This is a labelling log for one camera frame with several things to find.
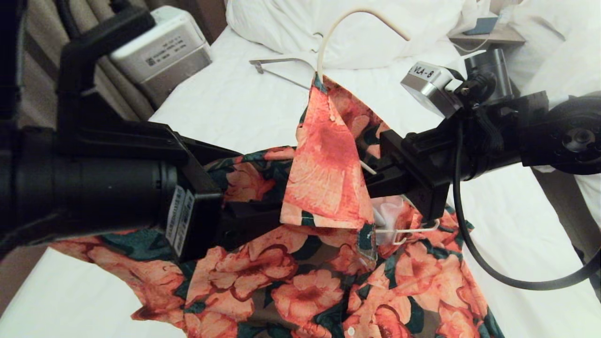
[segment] white bedding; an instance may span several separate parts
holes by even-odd
[[[240,152],[296,144],[294,132],[308,92],[275,76],[259,75],[248,64],[251,58],[274,53],[230,29],[212,52],[215,62],[179,85],[152,120],[168,123],[184,136]],[[457,56],[451,44],[442,41],[419,59],[447,64]],[[401,60],[386,69],[326,70],[326,75],[404,136],[439,122],[399,85],[416,60]],[[310,71],[304,71],[305,75],[299,68],[310,81]],[[476,226],[474,241],[501,272],[545,280],[581,266],[529,168],[514,165],[462,187],[466,217]],[[506,337],[598,333],[601,304],[588,281],[549,292],[517,290],[489,277],[468,252],[465,256]],[[184,336],[168,324],[129,319],[139,306],[116,277],[49,250],[0,319],[0,337]]]

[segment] curtain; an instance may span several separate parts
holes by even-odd
[[[222,13],[209,13],[203,16],[206,3],[219,1],[200,0],[130,0],[132,5],[155,9],[170,5],[187,10],[197,20],[209,42],[221,32],[211,22],[223,17]],[[109,0],[71,1],[71,11],[80,31],[84,32],[113,15]],[[54,0],[29,0],[25,36],[25,60],[20,125],[54,127],[56,120],[56,80],[62,47],[69,38],[58,17]],[[126,120],[147,120],[154,113],[146,97],[125,78],[111,63],[108,57],[101,58],[96,66],[96,88],[107,102]]]

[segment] floral dress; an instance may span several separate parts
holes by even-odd
[[[424,226],[403,197],[367,193],[359,160],[379,158],[388,129],[343,87],[316,78],[297,147],[206,166],[227,201],[281,201],[277,229],[181,264],[155,230],[53,247],[125,281],[142,302],[133,319],[167,322],[190,338],[503,337],[463,261],[452,208],[435,231],[375,245],[374,210],[396,229]]]

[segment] nightstand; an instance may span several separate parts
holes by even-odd
[[[491,46],[493,48],[508,45],[519,46],[526,42],[515,29],[507,25],[504,25],[503,27],[496,26],[490,34],[465,35],[464,33],[459,33],[449,37],[451,42],[458,44],[464,49],[476,48],[486,41],[487,38],[489,40],[480,49],[487,49]]]

